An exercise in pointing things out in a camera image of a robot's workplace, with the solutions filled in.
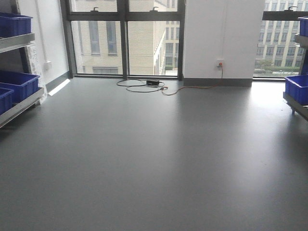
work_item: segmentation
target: white wall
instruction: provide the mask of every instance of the white wall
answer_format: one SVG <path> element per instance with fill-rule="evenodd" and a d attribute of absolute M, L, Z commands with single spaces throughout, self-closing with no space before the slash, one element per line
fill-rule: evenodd
<path fill-rule="evenodd" d="M 184 78 L 252 78 L 264 0 L 186 0 Z"/>
<path fill-rule="evenodd" d="M 58 0 L 37 0 L 37 2 L 38 10 L 36 0 L 19 0 L 19 6 L 21 14 L 33 17 L 32 32 L 35 33 L 38 59 L 44 81 L 49 83 L 68 71 L 60 3 Z M 52 63 L 52 68 L 49 70 L 44 68 L 46 61 Z"/>

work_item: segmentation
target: power adapter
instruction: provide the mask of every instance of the power adapter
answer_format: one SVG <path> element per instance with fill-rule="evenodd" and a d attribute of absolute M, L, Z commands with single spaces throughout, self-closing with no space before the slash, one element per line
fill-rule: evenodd
<path fill-rule="evenodd" d="M 159 80 L 157 80 L 157 79 L 147 79 L 146 84 L 149 85 L 149 86 L 151 86 L 151 85 L 159 86 Z"/>

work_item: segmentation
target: window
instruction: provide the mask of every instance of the window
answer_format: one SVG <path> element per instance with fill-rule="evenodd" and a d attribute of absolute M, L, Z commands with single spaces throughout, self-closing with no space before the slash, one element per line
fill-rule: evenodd
<path fill-rule="evenodd" d="M 270 40 L 271 40 L 271 33 L 267 33 L 267 35 L 266 35 L 266 42 L 270 42 Z"/>
<path fill-rule="evenodd" d="M 285 66 L 292 66 L 293 60 L 285 61 Z"/>
<path fill-rule="evenodd" d="M 298 52 L 297 52 L 297 55 L 298 56 L 302 56 L 303 55 L 303 53 L 304 53 L 304 48 L 298 48 Z"/>
<path fill-rule="evenodd" d="M 172 57 L 166 57 L 166 66 L 172 66 L 173 63 L 173 58 Z"/>
<path fill-rule="evenodd" d="M 114 21 L 107 21 L 107 41 L 108 41 L 108 54 L 117 54 L 116 50 L 116 23 Z"/>
<path fill-rule="evenodd" d="M 266 50 L 266 55 L 272 56 L 274 54 L 274 47 L 268 47 Z"/>
<path fill-rule="evenodd" d="M 269 28 L 273 28 L 274 27 L 274 21 L 270 21 L 269 22 Z"/>
<path fill-rule="evenodd" d="M 282 21 L 277 21 L 276 28 L 281 28 L 281 25 L 282 25 Z"/>
<path fill-rule="evenodd" d="M 175 35 L 175 39 L 179 39 L 180 38 L 180 28 L 177 27 L 176 28 L 176 35 Z"/>
<path fill-rule="evenodd" d="M 93 67 L 93 74 L 97 75 L 110 75 L 110 74 L 118 74 L 117 67 Z"/>
<path fill-rule="evenodd" d="M 296 67 L 300 67 L 300 64 L 301 64 L 301 61 L 300 61 L 300 60 L 296 60 L 295 66 L 296 66 Z"/>
<path fill-rule="evenodd" d="M 266 2 L 265 5 L 264 5 L 264 11 L 268 11 L 269 6 L 270 6 L 270 4 L 268 2 Z"/>
<path fill-rule="evenodd" d="M 303 8 L 303 3 L 302 2 L 298 2 L 297 3 L 297 8 L 294 8 L 295 11 L 302 11 Z"/>
<path fill-rule="evenodd" d="M 100 40 L 97 21 L 89 21 L 91 54 L 100 54 Z"/>
<path fill-rule="evenodd" d="M 265 26 L 266 26 L 266 21 L 262 21 L 261 22 L 261 28 L 265 28 Z"/>
<path fill-rule="evenodd" d="M 293 29 L 298 29 L 298 24 L 299 24 L 299 21 L 294 21 Z"/>
<path fill-rule="evenodd" d="M 285 10 L 285 2 L 281 2 L 279 6 L 279 11 L 284 11 Z"/>
<path fill-rule="evenodd" d="M 263 38 L 264 38 L 264 33 L 260 33 L 259 42 L 263 42 Z"/>
<path fill-rule="evenodd" d="M 295 42 L 295 35 L 296 35 L 296 33 L 292 33 L 292 34 L 291 34 L 291 40 L 290 40 L 290 42 Z"/>
<path fill-rule="evenodd" d="M 283 32 L 282 33 L 282 37 L 281 37 L 281 42 L 286 42 L 287 41 L 287 36 L 288 36 L 288 33 L 287 32 Z"/>
<path fill-rule="evenodd" d="M 276 56 L 283 56 L 284 47 L 277 47 Z"/>
<path fill-rule="evenodd" d="M 274 65 L 275 66 L 281 66 L 282 61 L 281 60 L 275 60 Z"/>
<path fill-rule="evenodd" d="M 179 43 L 178 42 L 175 44 L 175 55 L 179 56 Z"/>
<path fill-rule="evenodd" d="M 290 25 L 290 21 L 285 21 L 285 22 L 284 22 L 283 28 L 284 28 L 284 29 L 288 29 L 288 28 L 289 28 L 289 25 Z"/>
<path fill-rule="evenodd" d="M 98 6 L 97 11 L 100 12 L 117 12 L 116 0 L 69 0 L 70 10 L 72 12 L 90 12 L 94 6 Z"/>
<path fill-rule="evenodd" d="M 274 35 L 274 42 L 278 42 L 279 41 L 279 35 L 280 35 L 280 33 L 275 33 L 275 35 Z"/>
<path fill-rule="evenodd" d="M 166 28 L 166 40 L 169 39 L 169 27 Z"/>
<path fill-rule="evenodd" d="M 174 28 L 172 27 L 171 28 L 171 38 L 170 38 L 171 40 L 173 40 L 173 34 L 174 34 Z"/>
<path fill-rule="evenodd" d="M 294 56 L 295 55 L 295 47 L 289 47 L 287 55 L 288 56 Z"/>
<path fill-rule="evenodd" d="M 149 12 L 154 6 L 157 6 L 159 12 L 174 12 L 177 11 L 175 0 L 128 0 L 130 12 Z"/>
<path fill-rule="evenodd" d="M 173 56 L 173 43 L 166 43 L 166 56 L 167 55 Z"/>
<path fill-rule="evenodd" d="M 81 25 L 80 25 L 80 21 L 78 21 L 77 23 L 78 23 L 78 33 L 79 33 L 80 52 L 81 52 L 81 54 L 83 54 L 83 46 L 82 46 L 82 35 L 81 35 Z"/>
<path fill-rule="evenodd" d="M 264 47 L 258 47 L 257 48 L 257 55 L 258 56 L 263 56 L 263 52 L 264 52 Z"/>
<path fill-rule="evenodd" d="M 277 3 L 273 2 L 271 5 L 271 11 L 276 11 L 277 10 Z"/>
<path fill-rule="evenodd" d="M 293 1 L 289 1 L 288 7 L 290 7 L 290 6 L 294 6 L 294 2 Z"/>

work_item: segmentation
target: black cable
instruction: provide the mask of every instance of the black cable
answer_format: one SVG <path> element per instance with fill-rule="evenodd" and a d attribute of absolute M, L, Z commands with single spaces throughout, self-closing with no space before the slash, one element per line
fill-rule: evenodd
<path fill-rule="evenodd" d="M 119 82 L 117 82 L 116 84 L 120 87 L 126 87 L 126 90 L 130 91 L 130 92 L 134 92 L 134 93 L 150 93 L 150 92 L 156 92 L 156 91 L 160 91 L 163 89 L 163 87 L 165 86 L 164 82 L 158 82 L 158 84 L 162 83 L 163 85 L 154 85 L 154 84 L 139 84 L 139 85 L 122 85 L 120 83 L 122 82 L 126 82 L 126 81 L 131 81 L 131 80 L 135 80 L 135 81 L 139 81 L 141 83 L 144 83 L 144 80 L 140 80 L 140 79 L 136 79 L 136 78 L 132 78 L 132 79 L 127 79 L 127 80 L 121 80 Z M 140 90 L 131 90 L 130 88 L 132 87 L 149 87 L 149 88 L 157 88 L 156 90 L 149 90 L 149 91 L 140 91 Z"/>

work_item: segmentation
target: power socket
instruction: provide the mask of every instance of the power socket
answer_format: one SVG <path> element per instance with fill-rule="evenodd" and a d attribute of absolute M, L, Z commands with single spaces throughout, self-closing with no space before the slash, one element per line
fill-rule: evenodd
<path fill-rule="evenodd" d="M 217 59 L 216 60 L 216 66 L 222 67 L 224 65 L 224 59 Z"/>

